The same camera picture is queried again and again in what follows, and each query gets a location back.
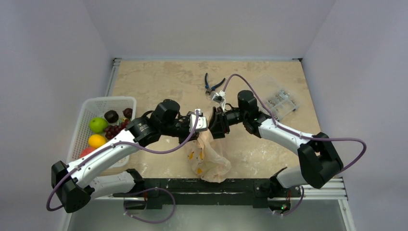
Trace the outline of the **translucent orange plastic bag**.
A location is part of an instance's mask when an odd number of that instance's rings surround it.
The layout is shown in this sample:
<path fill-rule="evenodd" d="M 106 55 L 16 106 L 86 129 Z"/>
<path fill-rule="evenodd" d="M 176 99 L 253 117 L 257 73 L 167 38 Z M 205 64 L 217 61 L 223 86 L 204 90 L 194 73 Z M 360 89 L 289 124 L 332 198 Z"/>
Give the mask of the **translucent orange plastic bag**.
<path fill-rule="evenodd" d="M 189 166 L 200 179 L 221 183 L 227 178 L 231 162 L 223 138 L 215 139 L 210 130 L 206 130 L 199 133 L 197 140 L 186 143 L 184 149 Z"/>

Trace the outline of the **yellow fake lemon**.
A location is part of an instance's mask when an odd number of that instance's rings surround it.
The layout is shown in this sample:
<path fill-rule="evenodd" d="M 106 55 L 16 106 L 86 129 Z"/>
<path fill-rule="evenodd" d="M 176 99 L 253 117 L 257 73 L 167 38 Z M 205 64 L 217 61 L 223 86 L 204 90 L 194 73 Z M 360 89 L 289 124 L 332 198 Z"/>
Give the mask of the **yellow fake lemon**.
<path fill-rule="evenodd" d="M 99 134 L 93 134 L 88 139 L 88 145 L 91 148 L 98 149 L 107 143 L 107 139 Z"/>

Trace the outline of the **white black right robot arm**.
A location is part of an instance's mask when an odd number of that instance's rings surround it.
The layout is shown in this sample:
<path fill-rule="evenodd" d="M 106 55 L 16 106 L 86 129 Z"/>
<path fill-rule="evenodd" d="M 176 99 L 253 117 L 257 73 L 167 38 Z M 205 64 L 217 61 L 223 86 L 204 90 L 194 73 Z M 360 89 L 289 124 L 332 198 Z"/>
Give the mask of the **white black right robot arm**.
<path fill-rule="evenodd" d="M 223 91 L 212 92 L 210 97 L 220 105 L 213 108 L 208 124 L 214 139 L 224 138 L 231 126 L 241 123 L 248 133 L 275 142 L 297 155 L 297 167 L 283 168 L 271 177 L 270 189 L 274 195 L 281 196 L 290 187 L 305 184 L 320 189 L 343 169 L 343 162 L 326 134 L 301 133 L 275 121 L 273 116 L 259 109 L 251 91 L 240 91 L 238 105 L 229 110 L 225 108 Z"/>

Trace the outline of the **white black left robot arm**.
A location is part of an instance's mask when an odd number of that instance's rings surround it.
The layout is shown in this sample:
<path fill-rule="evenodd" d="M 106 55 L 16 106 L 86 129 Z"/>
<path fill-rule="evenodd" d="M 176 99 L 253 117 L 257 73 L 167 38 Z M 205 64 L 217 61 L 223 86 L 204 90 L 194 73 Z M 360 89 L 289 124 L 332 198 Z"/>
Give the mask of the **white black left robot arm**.
<path fill-rule="evenodd" d="M 147 146 L 157 142 L 162 135 L 177 137 L 180 141 L 179 146 L 162 152 L 168 154 L 180 149 L 200 131 L 207 130 L 208 121 L 200 109 L 195 109 L 186 116 L 179 116 L 179 110 L 180 105 L 176 101 L 165 99 L 153 111 L 133 119 L 124 130 L 85 157 L 68 164 L 62 161 L 53 164 L 53 190 L 47 199 L 47 210 L 55 211 L 51 207 L 54 195 L 61 202 L 59 208 L 67 213 L 80 210 L 100 190 L 92 182 L 102 172 L 140 150 L 159 154 L 159 151 L 149 150 Z"/>

